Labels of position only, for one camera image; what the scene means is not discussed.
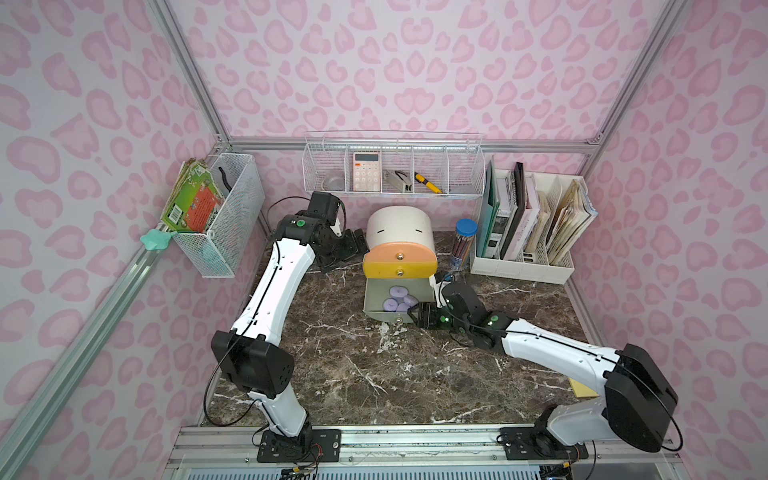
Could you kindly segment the yellow drawer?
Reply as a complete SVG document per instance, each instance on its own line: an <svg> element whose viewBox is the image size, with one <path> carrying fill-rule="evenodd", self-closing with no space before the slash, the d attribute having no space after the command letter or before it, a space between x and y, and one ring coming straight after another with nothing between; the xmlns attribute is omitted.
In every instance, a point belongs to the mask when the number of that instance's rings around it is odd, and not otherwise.
<svg viewBox="0 0 768 480"><path fill-rule="evenodd" d="M365 260L363 271L369 279L428 279L436 273L437 261Z"/></svg>

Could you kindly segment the grey bottom drawer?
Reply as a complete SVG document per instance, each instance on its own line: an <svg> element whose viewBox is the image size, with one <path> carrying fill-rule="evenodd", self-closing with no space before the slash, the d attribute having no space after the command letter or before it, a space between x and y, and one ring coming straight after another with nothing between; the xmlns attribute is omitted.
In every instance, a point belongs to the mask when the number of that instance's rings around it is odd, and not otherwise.
<svg viewBox="0 0 768 480"><path fill-rule="evenodd" d="M409 312L416 314L420 304L434 300L428 279L368 279L363 311L382 322L412 323Z"/></svg>

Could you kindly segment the orange top drawer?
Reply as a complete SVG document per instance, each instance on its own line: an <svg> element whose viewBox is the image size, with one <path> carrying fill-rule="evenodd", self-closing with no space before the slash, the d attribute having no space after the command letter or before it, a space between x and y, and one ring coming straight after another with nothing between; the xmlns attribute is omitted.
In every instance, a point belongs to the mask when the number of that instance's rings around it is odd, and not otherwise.
<svg viewBox="0 0 768 480"><path fill-rule="evenodd" d="M406 266L437 266L437 256L432 247L416 242L386 242L372 247L365 255L363 264L370 267L405 264Z"/></svg>

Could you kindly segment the white round drawer cabinet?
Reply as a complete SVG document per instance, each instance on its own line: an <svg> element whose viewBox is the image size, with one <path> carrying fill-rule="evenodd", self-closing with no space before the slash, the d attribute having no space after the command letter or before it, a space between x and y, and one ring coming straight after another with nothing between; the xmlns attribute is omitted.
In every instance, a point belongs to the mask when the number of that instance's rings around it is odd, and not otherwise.
<svg viewBox="0 0 768 480"><path fill-rule="evenodd" d="M416 207L394 205L375 211L365 233L370 250L389 243L415 243L435 251L431 219Z"/></svg>

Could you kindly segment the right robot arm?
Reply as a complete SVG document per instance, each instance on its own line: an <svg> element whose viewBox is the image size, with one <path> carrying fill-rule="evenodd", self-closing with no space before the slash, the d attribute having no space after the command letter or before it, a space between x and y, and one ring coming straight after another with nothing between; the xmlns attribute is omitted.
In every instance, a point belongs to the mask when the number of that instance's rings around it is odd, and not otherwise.
<svg viewBox="0 0 768 480"><path fill-rule="evenodd" d="M538 364L595 392L591 400L545 408L528 434L538 455L553 458L603 440L621 440L647 453L665 449L668 430L678 427L678 395L645 349L584 343L490 310L471 286L451 276L433 290L433 301L407 310L418 327L464 334L479 349Z"/></svg>

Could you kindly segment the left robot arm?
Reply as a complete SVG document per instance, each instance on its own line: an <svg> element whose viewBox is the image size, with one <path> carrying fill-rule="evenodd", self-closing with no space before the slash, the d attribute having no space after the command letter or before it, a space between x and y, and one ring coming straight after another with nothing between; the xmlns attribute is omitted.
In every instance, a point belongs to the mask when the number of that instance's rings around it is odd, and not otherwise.
<svg viewBox="0 0 768 480"><path fill-rule="evenodd" d="M306 209L276 227L265 272L243 312L211 349L222 377L246 393L268 422L265 442L304 455L312 445L307 411L291 386L295 361L280 347L285 320L310 267L327 273L368 252L363 232L346 227L341 199L314 192Z"/></svg>

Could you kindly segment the tape roll in shelf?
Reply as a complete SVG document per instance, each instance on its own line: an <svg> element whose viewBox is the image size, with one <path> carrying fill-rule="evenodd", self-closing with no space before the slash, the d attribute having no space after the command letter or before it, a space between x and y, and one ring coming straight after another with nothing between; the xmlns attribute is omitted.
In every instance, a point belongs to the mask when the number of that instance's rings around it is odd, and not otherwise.
<svg viewBox="0 0 768 480"><path fill-rule="evenodd" d="M342 174L330 174L324 178L321 187L323 191L344 192L346 187L345 178Z"/></svg>

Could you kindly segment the blue lid pencil jar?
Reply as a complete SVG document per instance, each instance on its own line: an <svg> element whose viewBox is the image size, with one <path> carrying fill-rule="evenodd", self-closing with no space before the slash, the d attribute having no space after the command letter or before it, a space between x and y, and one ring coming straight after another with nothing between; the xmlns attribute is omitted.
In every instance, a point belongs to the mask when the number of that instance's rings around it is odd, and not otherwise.
<svg viewBox="0 0 768 480"><path fill-rule="evenodd" d="M470 218L462 218L456 222L454 241L449 258L453 271L460 271L463 268L477 231L477 223Z"/></svg>

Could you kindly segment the pink calculator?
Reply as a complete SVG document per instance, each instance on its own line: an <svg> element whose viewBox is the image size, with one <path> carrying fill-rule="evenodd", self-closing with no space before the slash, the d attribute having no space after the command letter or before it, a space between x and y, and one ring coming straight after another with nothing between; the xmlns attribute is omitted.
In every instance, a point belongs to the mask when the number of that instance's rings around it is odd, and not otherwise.
<svg viewBox="0 0 768 480"><path fill-rule="evenodd" d="M356 151L352 157L354 192L381 191L381 155L379 152Z"/></svg>

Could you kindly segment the white file organizer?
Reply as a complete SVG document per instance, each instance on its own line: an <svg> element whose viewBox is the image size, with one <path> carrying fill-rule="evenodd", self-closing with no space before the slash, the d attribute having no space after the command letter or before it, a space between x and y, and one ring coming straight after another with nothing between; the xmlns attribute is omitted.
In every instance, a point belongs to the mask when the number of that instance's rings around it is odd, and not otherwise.
<svg viewBox="0 0 768 480"><path fill-rule="evenodd" d="M542 282L564 285L575 267L569 253L565 253L558 261L551 260L547 255L545 240L547 232L554 220L555 208L564 196L568 187L574 182L584 184L581 176L527 173L526 182L536 189L538 197L534 197L535 205L539 205L538 224L528 229L528 237L520 243L519 255L515 260L470 257L470 272L477 275L500 277L507 279Z"/></svg>

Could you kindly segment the grey stapler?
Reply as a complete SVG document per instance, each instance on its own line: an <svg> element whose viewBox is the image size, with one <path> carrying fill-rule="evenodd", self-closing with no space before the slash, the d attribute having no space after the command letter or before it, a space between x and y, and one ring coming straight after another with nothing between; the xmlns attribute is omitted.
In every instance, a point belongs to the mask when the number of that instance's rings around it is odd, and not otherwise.
<svg viewBox="0 0 768 480"><path fill-rule="evenodd" d="M384 170L384 182L399 193L411 193L413 183L408 174L401 170Z"/></svg>

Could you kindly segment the green folder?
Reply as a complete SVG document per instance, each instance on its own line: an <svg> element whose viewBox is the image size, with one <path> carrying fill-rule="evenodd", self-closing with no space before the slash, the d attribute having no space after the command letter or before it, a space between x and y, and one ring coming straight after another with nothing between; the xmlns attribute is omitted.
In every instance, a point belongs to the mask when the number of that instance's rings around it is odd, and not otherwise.
<svg viewBox="0 0 768 480"><path fill-rule="evenodd" d="M479 231L476 241L476 256L483 258L493 230L493 223L498 210L499 200L496 186L496 169L490 160L485 170L485 186L480 210Z"/></svg>

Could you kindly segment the pink white book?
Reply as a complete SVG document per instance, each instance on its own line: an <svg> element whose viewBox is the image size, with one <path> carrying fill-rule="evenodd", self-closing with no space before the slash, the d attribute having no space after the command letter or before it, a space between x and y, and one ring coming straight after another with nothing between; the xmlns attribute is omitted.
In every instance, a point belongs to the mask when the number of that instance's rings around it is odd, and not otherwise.
<svg viewBox="0 0 768 480"><path fill-rule="evenodd" d="M522 218L515 229L514 235L504 256L505 260L516 261L525 249L528 239L536 226L540 212L540 201L536 190L533 174L525 175L526 206Z"/></svg>

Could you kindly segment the white mesh side basket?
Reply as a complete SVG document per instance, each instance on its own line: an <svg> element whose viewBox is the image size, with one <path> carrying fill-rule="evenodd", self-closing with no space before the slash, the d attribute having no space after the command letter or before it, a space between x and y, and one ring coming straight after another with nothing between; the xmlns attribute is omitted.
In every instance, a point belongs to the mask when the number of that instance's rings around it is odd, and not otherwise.
<svg viewBox="0 0 768 480"><path fill-rule="evenodd" d="M232 278L244 255L265 201L253 156L225 152L206 164L225 201L206 233L178 233L174 240L205 278ZM232 187L227 192L218 167L226 171Z"/></svg>

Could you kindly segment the yellow utility knife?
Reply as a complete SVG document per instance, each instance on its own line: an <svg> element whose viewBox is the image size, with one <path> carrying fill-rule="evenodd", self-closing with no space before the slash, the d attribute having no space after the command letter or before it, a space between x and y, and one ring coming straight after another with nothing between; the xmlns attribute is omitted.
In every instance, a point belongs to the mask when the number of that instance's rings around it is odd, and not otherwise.
<svg viewBox="0 0 768 480"><path fill-rule="evenodd" d="M432 193L435 193L435 194L442 194L443 193L443 191L436 184L432 183L429 179L427 179L426 177L424 177L420 173L415 172L414 173L414 178L415 178L415 180L419 184L425 186Z"/></svg>

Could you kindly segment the green red booklet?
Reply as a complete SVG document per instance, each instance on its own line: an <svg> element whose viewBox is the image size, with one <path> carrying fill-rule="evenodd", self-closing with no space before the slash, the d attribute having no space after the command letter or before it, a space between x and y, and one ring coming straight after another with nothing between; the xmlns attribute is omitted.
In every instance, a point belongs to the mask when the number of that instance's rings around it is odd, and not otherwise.
<svg viewBox="0 0 768 480"><path fill-rule="evenodd" d="M161 221L174 232L206 233L224 201L207 165L190 159L179 172Z"/></svg>

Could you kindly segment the yellow sticky note pad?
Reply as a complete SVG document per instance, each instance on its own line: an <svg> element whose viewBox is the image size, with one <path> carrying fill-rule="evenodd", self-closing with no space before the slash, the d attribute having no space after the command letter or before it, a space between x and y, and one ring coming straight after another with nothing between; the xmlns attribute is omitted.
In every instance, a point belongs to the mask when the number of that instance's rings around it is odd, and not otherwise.
<svg viewBox="0 0 768 480"><path fill-rule="evenodd" d="M569 379L569 383L574 395L579 399L592 399L599 396L593 389L572 378Z"/></svg>

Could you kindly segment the beige paper stack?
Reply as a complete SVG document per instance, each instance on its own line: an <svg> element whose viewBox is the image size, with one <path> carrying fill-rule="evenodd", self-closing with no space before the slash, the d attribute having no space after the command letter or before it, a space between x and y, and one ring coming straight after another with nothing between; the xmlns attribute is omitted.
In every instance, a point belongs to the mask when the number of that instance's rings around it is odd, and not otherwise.
<svg viewBox="0 0 768 480"><path fill-rule="evenodd" d="M558 200L545 237L549 264L561 262L597 217L586 182L582 178L572 179Z"/></svg>

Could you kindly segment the black book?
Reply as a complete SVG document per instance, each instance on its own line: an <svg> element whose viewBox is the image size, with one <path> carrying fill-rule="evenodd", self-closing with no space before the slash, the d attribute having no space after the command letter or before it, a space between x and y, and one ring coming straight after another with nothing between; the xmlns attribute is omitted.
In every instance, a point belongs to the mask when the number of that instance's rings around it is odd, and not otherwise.
<svg viewBox="0 0 768 480"><path fill-rule="evenodd" d="M510 200L510 216L506 225L500 258L511 258L511 244L526 208L525 169L522 162L516 162L507 176L507 194Z"/></svg>

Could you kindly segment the aluminium front rail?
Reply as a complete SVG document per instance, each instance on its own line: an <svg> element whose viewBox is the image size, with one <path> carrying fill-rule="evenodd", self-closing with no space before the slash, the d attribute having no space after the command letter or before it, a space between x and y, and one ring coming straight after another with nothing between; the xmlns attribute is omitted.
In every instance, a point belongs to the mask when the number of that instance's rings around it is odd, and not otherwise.
<svg viewBox="0 0 768 480"><path fill-rule="evenodd" d="M686 479L674 453L597 441L561 459L536 459L502 441L498 425L334 426L304 457L278 463L255 428L181 431L164 479Z"/></svg>

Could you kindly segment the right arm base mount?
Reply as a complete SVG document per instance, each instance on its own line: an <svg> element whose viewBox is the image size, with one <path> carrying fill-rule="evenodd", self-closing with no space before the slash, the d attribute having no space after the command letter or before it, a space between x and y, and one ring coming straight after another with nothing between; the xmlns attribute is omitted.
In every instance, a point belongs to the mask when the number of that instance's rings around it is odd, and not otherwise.
<svg viewBox="0 0 768 480"><path fill-rule="evenodd" d="M590 458L583 444L563 445L545 430L531 426L501 428L496 443L503 447L507 460L573 463Z"/></svg>

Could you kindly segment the mint green wall hook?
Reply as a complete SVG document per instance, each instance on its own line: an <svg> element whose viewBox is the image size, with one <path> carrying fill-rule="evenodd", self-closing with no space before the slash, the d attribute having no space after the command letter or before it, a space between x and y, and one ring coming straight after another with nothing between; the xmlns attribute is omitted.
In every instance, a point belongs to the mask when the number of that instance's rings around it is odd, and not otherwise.
<svg viewBox="0 0 768 480"><path fill-rule="evenodd" d="M164 251L169 247L174 236L175 232L172 231L151 229L140 237L140 241L147 251Z"/></svg>

